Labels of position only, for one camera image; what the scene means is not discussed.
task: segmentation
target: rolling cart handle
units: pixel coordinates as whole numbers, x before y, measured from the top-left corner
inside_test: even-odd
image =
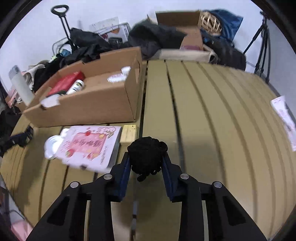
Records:
[[[59,8],[65,8],[66,10],[63,12],[56,11],[56,9],[59,9]],[[67,5],[57,5],[52,7],[50,11],[61,18],[61,17],[66,17],[66,12],[68,12],[68,10],[69,10],[69,6]]]

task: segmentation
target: fabric pile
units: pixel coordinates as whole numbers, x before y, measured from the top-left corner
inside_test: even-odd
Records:
[[[245,56],[232,44],[243,18],[223,9],[207,11],[219,20],[222,28],[219,36],[209,36],[207,31],[201,29],[204,44],[218,55],[219,59],[214,63],[244,70]],[[33,69],[24,72],[24,77],[31,89],[36,92],[59,69],[79,60],[87,63],[99,59],[101,53],[135,46],[141,47],[142,58],[148,60],[161,49],[184,49],[181,44],[188,35],[182,28],[155,24],[150,19],[136,24],[129,32],[128,41],[120,44],[114,41],[107,42],[97,33],[72,28],[70,39],[78,49],[67,55],[59,53],[51,62],[39,63]]]

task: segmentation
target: book cover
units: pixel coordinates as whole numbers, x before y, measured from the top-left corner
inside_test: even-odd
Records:
[[[72,126],[55,156],[72,167],[105,170],[116,160],[120,133],[120,126]]]

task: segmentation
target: product box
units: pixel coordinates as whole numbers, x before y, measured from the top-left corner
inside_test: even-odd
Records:
[[[36,92],[23,114],[36,127],[134,121],[139,76],[143,71],[140,48],[114,50],[100,56],[100,59],[89,63],[78,61],[60,69]],[[125,81],[108,82],[108,77],[121,73],[121,68],[125,66],[131,67]],[[40,101],[57,81],[75,71],[84,74],[84,89],[71,95],[60,96],[59,105],[50,108],[41,106]]]
[[[156,12],[158,24],[176,27],[177,30],[186,33],[181,48],[183,46],[195,46],[196,50],[203,50],[202,35],[199,29],[201,11],[187,12]]]
[[[129,28],[128,23],[121,23],[116,26],[100,29],[96,33],[110,43],[111,41],[116,41],[117,44],[122,44],[128,41]]]

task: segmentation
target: wooden block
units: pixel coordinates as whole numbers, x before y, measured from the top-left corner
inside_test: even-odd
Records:
[[[120,144],[131,144],[137,137],[136,125],[124,125],[121,132]]]

